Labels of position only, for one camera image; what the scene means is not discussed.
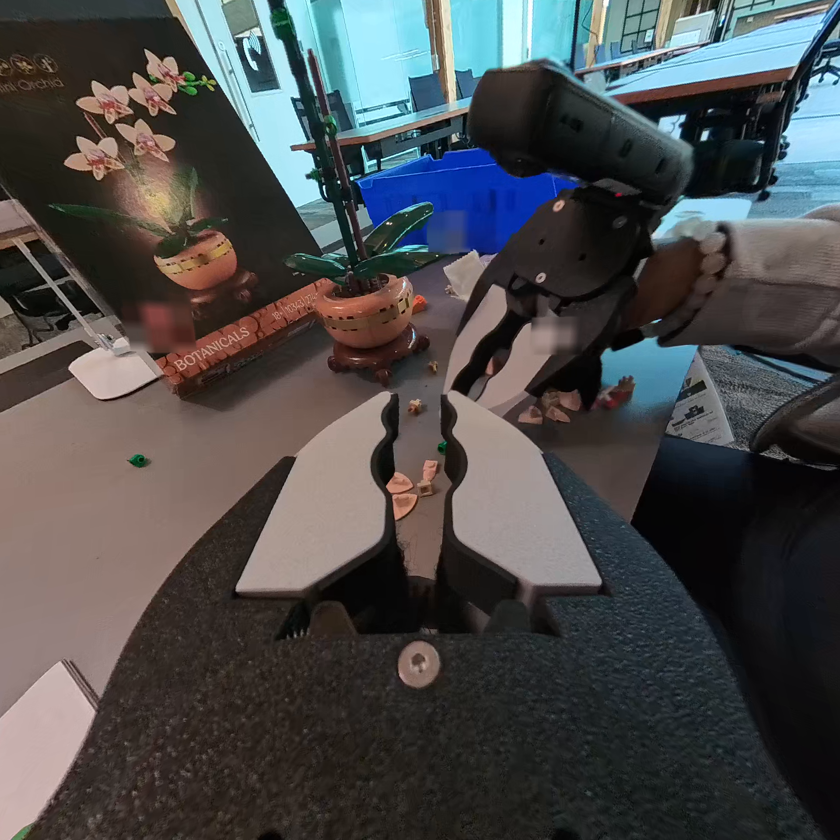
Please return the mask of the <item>grey desk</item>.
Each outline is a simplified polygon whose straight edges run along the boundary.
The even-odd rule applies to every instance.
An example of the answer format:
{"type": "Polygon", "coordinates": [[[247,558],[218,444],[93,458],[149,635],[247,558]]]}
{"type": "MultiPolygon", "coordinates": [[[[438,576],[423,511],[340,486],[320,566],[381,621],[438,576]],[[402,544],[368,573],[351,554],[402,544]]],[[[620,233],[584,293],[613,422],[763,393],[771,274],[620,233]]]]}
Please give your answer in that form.
{"type": "MultiPolygon", "coordinates": [[[[446,365],[464,303],[440,266],[413,276],[427,353],[398,363],[396,468],[434,457],[446,365]]],[[[312,328],[181,400],[158,381],[99,402],[75,380],[2,413],[2,715],[50,667],[74,662],[102,693],[145,607],[182,557],[267,471],[385,392],[335,374],[312,328]],[[150,458],[142,469],[128,459],[150,458]]],[[[633,516],[695,351],[638,343],[605,354],[604,380],[632,375],[631,401],[527,429],[626,520],[633,516]]]]}

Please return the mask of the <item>dark orchid set box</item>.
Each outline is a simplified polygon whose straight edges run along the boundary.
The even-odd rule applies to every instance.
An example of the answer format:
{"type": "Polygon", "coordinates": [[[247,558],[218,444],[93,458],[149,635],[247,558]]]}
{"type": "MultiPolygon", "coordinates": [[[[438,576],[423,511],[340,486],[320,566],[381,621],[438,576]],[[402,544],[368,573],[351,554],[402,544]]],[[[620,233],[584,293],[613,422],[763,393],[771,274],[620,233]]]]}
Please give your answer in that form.
{"type": "Polygon", "coordinates": [[[317,319],[310,230],[164,2],[2,2],[2,187],[180,397],[317,319]]]}

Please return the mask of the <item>clear plastic bag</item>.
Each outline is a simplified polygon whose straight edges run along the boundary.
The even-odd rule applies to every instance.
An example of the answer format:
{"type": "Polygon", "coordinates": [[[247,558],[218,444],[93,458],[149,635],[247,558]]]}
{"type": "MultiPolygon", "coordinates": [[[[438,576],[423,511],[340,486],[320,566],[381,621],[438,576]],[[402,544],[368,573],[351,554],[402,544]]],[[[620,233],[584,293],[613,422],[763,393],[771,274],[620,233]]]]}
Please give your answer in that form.
{"type": "Polygon", "coordinates": [[[447,278],[446,293],[467,302],[485,268],[496,255],[479,255],[471,250],[444,267],[447,278]]]}

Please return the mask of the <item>black office chair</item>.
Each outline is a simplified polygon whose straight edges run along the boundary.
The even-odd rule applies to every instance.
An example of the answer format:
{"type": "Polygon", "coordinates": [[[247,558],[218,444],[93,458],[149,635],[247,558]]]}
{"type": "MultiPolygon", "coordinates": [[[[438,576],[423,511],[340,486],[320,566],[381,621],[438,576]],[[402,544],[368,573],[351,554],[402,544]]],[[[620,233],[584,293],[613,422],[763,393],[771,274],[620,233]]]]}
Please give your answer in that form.
{"type": "MultiPolygon", "coordinates": [[[[456,100],[460,100],[471,98],[480,77],[475,77],[473,71],[470,69],[457,70],[455,72],[455,80],[456,100]]],[[[446,103],[444,90],[436,73],[420,77],[409,77],[408,85],[415,112],[441,107],[446,103]]]]}

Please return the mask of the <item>long wooden top table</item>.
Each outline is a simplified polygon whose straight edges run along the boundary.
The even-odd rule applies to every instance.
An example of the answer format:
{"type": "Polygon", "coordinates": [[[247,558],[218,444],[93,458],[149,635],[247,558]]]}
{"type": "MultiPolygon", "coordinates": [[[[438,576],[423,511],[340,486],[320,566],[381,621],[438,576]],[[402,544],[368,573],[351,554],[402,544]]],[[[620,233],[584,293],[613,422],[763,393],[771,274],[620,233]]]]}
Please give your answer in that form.
{"type": "Polygon", "coordinates": [[[754,102],[772,107],[823,33],[825,15],[790,17],[694,49],[608,84],[602,95],[646,119],[685,117],[754,102]]]}

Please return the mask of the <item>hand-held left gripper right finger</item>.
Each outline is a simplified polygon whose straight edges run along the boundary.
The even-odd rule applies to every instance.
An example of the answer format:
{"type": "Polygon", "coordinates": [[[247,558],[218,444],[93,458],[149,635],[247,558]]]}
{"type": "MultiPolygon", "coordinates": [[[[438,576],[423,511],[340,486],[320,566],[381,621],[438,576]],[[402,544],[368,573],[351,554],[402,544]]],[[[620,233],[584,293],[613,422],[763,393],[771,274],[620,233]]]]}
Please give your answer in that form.
{"type": "Polygon", "coordinates": [[[542,451],[456,392],[442,396],[450,488],[438,568],[467,602],[592,595],[602,577],[542,451]]]}

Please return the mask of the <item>person's right forearm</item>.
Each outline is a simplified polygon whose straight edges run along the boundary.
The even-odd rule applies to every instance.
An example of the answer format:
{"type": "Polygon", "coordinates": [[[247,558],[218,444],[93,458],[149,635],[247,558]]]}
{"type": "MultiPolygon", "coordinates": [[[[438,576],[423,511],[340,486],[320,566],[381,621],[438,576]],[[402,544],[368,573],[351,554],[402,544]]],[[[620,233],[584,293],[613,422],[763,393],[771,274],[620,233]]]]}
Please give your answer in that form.
{"type": "Polygon", "coordinates": [[[663,346],[739,345],[839,363],[839,205],[802,217],[691,220],[700,276],[678,310],[645,329],[663,346]]]}

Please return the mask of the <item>scattered tan brick pieces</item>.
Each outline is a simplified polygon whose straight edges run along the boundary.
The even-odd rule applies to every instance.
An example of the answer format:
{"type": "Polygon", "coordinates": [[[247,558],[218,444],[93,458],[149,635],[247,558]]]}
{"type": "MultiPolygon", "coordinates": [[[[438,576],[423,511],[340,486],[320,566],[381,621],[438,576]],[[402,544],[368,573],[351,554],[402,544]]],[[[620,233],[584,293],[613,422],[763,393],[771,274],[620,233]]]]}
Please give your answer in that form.
{"type": "MultiPolygon", "coordinates": [[[[598,410],[616,410],[626,405],[633,397],[636,382],[632,375],[621,377],[617,383],[603,387],[597,394],[592,408],[598,410]]],[[[584,408],[579,391],[563,392],[552,387],[547,389],[535,402],[520,412],[517,423],[520,426],[541,426],[545,424],[569,424],[571,415],[584,408]]],[[[434,480],[438,474],[440,462],[427,459],[418,482],[412,481],[400,471],[386,483],[386,488],[393,498],[395,518],[403,519],[417,504],[417,498],[434,494],[434,480]]]]}

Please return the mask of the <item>white paper bag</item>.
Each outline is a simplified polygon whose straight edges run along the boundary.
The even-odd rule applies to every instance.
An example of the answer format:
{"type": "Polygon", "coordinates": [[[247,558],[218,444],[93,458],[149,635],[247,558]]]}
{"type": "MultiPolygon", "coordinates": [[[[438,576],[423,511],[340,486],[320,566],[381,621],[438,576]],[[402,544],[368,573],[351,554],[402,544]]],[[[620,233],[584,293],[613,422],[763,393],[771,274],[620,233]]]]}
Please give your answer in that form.
{"type": "Polygon", "coordinates": [[[722,447],[734,443],[718,390],[697,351],[679,391],[666,434],[695,443],[722,447]]]}

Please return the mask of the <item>white instruction booklet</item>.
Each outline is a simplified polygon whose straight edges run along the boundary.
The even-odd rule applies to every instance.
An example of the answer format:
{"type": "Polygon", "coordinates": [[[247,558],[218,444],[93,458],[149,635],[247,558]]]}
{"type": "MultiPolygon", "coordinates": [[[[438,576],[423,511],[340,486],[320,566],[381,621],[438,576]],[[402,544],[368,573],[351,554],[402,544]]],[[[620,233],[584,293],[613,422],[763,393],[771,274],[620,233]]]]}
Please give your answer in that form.
{"type": "Polygon", "coordinates": [[[1,718],[1,838],[25,838],[84,743],[99,698],[61,659],[1,718]]]}

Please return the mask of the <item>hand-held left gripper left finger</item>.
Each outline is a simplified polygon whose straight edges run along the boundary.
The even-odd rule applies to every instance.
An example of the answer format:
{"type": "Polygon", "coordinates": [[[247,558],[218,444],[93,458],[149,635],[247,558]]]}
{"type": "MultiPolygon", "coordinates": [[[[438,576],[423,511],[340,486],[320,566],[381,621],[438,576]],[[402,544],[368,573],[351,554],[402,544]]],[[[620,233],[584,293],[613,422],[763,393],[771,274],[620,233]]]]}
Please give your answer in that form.
{"type": "Polygon", "coordinates": [[[323,592],[399,556],[392,494],[399,397],[380,392],[303,446],[235,586],[242,597],[323,592]]]}

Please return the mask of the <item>person's right hand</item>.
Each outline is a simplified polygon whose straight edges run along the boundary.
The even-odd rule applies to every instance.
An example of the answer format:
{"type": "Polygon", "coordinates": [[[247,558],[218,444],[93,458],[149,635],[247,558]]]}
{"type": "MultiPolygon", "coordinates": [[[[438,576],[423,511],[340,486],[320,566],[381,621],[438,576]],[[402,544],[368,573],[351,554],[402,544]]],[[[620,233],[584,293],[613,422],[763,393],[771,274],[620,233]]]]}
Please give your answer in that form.
{"type": "Polygon", "coordinates": [[[638,276],[635,297],[623,313],[623,328],[642,329],[678,310],[691,295],[703,258],[693,238],[659,242],[638,276]]]}

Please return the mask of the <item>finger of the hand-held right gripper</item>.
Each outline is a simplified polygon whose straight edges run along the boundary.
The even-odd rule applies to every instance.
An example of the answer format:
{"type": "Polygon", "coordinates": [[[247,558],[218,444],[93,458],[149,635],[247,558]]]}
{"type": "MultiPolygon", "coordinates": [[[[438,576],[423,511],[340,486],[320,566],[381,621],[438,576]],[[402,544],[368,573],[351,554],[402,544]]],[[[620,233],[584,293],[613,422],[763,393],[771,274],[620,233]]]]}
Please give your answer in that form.
{"type": "Polygon", "coordinates": [[[459,328],[448,360],[445,393],[475,401],[484,389],[487,365],[511,343],[529,321],[509,309],[508,294],[492,285],[459,328]]]}
{"type": "Polygon", "coordinates": [[[487,380],[477,397],[479,406],[503,417],[527,398],[532,380],[549,360],[549,353],[534,335],[530,322],[521,328],[511,343],[506,363],[487,380]]]}

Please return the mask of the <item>blue plastic bin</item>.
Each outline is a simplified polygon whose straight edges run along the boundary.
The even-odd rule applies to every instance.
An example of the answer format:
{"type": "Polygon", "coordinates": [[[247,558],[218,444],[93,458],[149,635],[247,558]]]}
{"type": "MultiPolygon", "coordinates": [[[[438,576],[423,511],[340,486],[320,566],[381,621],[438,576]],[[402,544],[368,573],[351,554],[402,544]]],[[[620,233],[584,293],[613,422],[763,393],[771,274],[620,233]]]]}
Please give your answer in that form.
{"type": "Polygon", "coordinates": [[[431,203],[433,215],[401,246],[425,245],[445,254],[475,250],[496,254],[540,205],[576,184],[561,175],[542,173],[517,178],[501,169],[484,150],[429,155],[370,175],[360,191],[373,225],[418,203],[431,203]]]}

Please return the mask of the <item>person's lap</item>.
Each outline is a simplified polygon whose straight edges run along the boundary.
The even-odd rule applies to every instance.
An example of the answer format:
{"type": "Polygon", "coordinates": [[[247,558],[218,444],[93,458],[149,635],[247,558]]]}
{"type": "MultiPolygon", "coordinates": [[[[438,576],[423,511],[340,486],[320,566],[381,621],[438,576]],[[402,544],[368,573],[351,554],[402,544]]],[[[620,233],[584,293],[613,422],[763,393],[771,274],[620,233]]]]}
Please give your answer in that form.
{"type": "Polygon", "coordinates": [[[838,470],[665,437],[632,524],[710,619],[782,774],[838,838],[838,470]]]}

